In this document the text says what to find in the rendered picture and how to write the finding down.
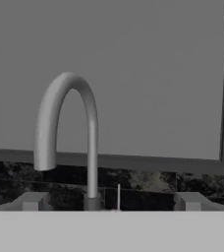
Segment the grey framed window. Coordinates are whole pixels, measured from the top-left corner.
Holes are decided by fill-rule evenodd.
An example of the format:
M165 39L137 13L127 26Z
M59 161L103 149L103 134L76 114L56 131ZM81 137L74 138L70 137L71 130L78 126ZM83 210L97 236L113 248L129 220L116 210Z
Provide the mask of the grey framed window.
M224 175L224 0L0 0L0 161Z

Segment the grey curved sink faucet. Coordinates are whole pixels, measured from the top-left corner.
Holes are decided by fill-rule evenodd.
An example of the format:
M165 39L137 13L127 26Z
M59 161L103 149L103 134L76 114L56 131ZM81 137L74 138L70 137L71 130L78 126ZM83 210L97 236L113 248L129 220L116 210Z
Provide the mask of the grey curved sink faucet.
M87 191L86 211L101 210L98 192L98 116L95 97L87 80L72 73L60 74L46 89L40 103L34 138L33 167L49 171L56 167L57 133L60 112L67 94L77 91L83 101L87 128Z

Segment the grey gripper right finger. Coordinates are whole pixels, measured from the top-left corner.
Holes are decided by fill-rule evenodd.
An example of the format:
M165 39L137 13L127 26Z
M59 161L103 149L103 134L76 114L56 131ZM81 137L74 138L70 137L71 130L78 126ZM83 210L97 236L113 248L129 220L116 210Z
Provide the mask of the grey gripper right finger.
M224 205L211 202L199 192L177 192L174 202L175 211L224 212Z

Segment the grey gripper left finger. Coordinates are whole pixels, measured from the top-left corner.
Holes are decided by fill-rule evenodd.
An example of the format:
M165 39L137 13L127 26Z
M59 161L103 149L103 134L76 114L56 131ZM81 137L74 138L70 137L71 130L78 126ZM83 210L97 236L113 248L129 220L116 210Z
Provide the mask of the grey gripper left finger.
M50 211L50 195L48 192L26 192L12 202L0 205L0 211Z

